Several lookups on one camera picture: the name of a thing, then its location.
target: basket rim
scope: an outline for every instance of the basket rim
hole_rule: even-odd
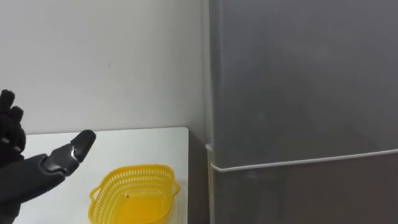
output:
[[[111,172],[109,172],[108,174],[106,174],[106,176],[103,177],[101,183],[90,192],[90,201],[91,201],[91,203],[90,203],[90,207],[88,209],[88,219],[90,220],[90,222],[95,224],[94,221],[93,221],[92,213],[93,213],[94,205],[96,204],[96,198],[94,198],[94,200],[93,200],[92,196],[97,191],[100,191],[102,189],[103,185],[105,185],[108,182],[108,179],[110,179],[115,173],[118,173],[122,169],[133,169],[133,168],[134,169],[137,169],[137,168],[138,169],[144,169],[146,167],[150,167],[152,169],[155,169],[156,167],[163,168],[163,169],[166,168],[167,170],[170,171],[171,178],[172,178],[172,180],[174,182],[174,185],[177,185],[177,187],[178,187],[177,192],[172,195],[172,200],[173,200],[174,197],[177,195],[177,193],[180,191],[180,187],[179,187],[179,184],[177,183],[177,181],[175,180],[174,170],[171,167],[169,167],[167,165],[163,165],[163,164],[143,164],[143,165],[132,165],[132,166],[118,167],[118,168],[112,170]],[[163,219],[164,217],[166,217],[166,215],[168,215],[170,213],[170,211],[172,209],[172,205],[173,205],[173,201],[170,204],[170,206],[168,207],[167,211],[158,220]]]

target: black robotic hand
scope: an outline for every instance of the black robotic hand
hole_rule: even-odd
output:
[[[83,162],[96,135],[82,131],[70,143],[24,159],[26,135],[21,127],[23,110],[12,106],[15,95],[0,95],[0,224],[10,224],[19,214],[21,203],[42,195],[71,175]]]

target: white table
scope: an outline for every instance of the white table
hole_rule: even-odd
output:
[[[170,166],[181,185],[170,223],[187,223],[188,129],[160,128],[98,131],[84,163],[50,192],[22,205],[15,224],[86,224],[90,191],[111,170],[136,164]],[[37,134],[27,137],[25,156],[50,153],[77,133]]]

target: yellow basket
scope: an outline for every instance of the yellow basket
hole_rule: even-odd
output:
[[[93,224],[163,224],[179,191],[168,166],[121,167],[91,191],[88,218]]]

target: gray refrigerator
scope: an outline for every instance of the gray refrigerator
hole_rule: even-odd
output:
[[[210,0],[212,223],[398,223],[397,21],[391,0]]]

